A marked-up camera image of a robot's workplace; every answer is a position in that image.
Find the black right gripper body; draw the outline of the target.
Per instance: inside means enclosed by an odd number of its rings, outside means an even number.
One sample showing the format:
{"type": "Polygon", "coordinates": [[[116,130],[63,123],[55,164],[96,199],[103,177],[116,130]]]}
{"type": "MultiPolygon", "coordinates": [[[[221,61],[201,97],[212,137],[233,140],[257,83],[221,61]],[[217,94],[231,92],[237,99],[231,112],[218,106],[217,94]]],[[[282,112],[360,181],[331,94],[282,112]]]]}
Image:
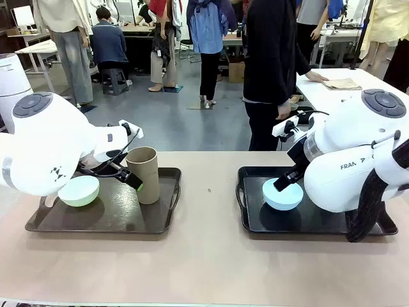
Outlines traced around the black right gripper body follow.
{"type": "Polygon", "coordinates": [[[287,152],[287,155],[295,163],[289,171],[290,174],[294,173],[296,175],[303,175],[308,165],[310,164],[310,161],[304,153],[304,143],[306,140],[307,136],[301,137],[287,152]]]}

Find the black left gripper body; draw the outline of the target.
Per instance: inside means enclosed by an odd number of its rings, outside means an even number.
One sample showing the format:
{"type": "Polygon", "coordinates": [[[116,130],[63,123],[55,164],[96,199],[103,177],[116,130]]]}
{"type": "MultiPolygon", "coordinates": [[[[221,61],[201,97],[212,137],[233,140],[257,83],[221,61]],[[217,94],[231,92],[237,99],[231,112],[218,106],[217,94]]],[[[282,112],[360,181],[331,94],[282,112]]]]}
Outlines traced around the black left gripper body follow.
{"type": "Polygon", "coordinates": [[[114,178],[119,181],[126,181],[128,174],[131,173],[126,167],[117,165],[115,163],[111,163],[110,167],[117,171],[117,173],[114,175],[114,178]]]}

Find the person's right hand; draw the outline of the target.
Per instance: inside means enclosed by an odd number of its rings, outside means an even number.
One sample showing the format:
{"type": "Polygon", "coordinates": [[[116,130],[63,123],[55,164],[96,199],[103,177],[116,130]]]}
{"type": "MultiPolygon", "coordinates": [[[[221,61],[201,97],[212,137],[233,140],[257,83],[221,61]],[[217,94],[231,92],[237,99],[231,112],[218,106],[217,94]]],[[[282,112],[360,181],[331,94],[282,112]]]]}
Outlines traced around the person's right hand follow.
{"type": "Polygon", "coordinates": [[[278,115],[277,115],[277,120],[285,120],[290,112],[291,112],[291,106],[289,102],[285,102],[277,107],[278,115]]]}

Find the person's left hand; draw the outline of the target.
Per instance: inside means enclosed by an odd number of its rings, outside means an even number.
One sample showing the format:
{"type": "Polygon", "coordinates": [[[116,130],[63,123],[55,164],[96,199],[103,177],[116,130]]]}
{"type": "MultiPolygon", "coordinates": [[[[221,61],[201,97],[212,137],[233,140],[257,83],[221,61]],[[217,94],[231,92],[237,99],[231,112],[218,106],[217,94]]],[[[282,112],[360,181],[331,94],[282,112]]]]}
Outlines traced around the person's left hand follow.
{"type": "Polygon", "coordinates": [[[323,83],[325,81],[328,81],[326,77],[323,77],[322,75],[310,70],[305,74],[305,76],[310,80],[311,82],[315,83],[323,83]]]}

